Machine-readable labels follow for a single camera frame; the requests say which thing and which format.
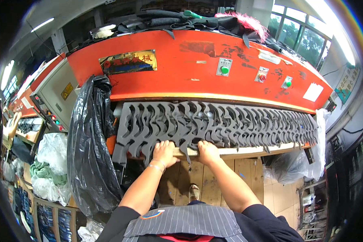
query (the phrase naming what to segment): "warning label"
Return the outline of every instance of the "warning label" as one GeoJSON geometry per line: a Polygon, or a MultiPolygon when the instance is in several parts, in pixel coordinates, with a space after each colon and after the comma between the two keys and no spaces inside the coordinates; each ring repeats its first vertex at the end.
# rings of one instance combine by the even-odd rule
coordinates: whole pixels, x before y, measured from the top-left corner
{"type": "Polygon", "coordinates": [[[67,99],[68,95],[70,95],[71,91],[73,90],[73,86],[72,84],[69,82],[68,85],[66,86],[66,88],[63,90],[63,92],[61,93],[61,96],[64,100],[67,99]]]}

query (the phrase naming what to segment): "rainbow patch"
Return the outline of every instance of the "rainbow patch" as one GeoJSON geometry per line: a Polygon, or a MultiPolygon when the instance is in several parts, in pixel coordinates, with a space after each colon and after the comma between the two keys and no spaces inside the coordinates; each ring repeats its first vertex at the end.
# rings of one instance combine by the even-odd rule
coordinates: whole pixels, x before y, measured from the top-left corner
{"type": "Polygon", "coordinates": [[[160,214],[162,214],[165,210],[158,210],[157,213],[155,213],[154,215],[150,215],[150,216],[145,216],[145,215],[141,215],[140,218],[141,219],[150,219],[150,218],[155,218],[157,216],[159,216],[160,214]]]}

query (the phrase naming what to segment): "black shirt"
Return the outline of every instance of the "black shirt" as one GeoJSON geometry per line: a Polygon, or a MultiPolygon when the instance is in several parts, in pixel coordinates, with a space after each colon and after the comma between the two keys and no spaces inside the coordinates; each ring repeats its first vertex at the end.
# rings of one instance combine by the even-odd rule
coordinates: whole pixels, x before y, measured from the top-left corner
{"type": "MultiPolygon", "coordinates": [[[[288,225],[283,217],[281,219],[276,218],[276,216],[274,216],[264,205],[255,204],[246,208],[242,214],[234,212],[234,215],[242,231],[242,235],[248,242],[304,241],[301,236],[288,225]]],[[[139,216],[140,214],[131,208],[116,208],[97,242],[121,242],[129,222],[139,216]]],[[[222,241],[224,240],[213,238],[210,242],[222,241]]],[[[138,242],[170,242],[170,240],[155,235],[146,235],[140,237],[138,242]]]]}

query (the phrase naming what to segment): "striped apron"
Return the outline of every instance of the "striped apron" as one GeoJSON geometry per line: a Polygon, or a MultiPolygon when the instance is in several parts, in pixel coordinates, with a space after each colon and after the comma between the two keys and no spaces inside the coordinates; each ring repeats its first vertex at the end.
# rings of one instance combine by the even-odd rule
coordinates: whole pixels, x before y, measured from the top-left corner
{"type": "Polygon", "coordinates": [[[126,228],[123,242],[137,242],[143,235],[165,234],[209,235],[227,242],[247,242],[233,211],[203,205],[161,208],[132,220],[126,228]]]}

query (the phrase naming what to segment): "worker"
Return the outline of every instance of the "worker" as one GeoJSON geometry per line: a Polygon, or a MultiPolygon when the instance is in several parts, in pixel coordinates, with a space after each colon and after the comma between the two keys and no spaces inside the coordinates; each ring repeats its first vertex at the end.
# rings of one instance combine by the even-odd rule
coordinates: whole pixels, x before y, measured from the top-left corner
{"type": "Polygon", "coordinates": [[[174,147],[169,141],[155,145],[149,166],[126,191],[97,241],[304,241],[284,217],[276,218],[261,204],[207,141],[198,143],[199,162],[212,171],[231,210],[199,201],[199,188],[192,184],[188,206],[149,211],[164,170],[179,161],[174,147]]]}
{"type": "Polygon", "coordinates": [[[30,155],[29,148],[15,136],[21,118],[22,113],[17,112],[14,114],[13,119],[8,120],[7,126],[3,126],[3,145],[7,150],[12,151],[16,157],[31,165],[34,160],[30,155]]]}

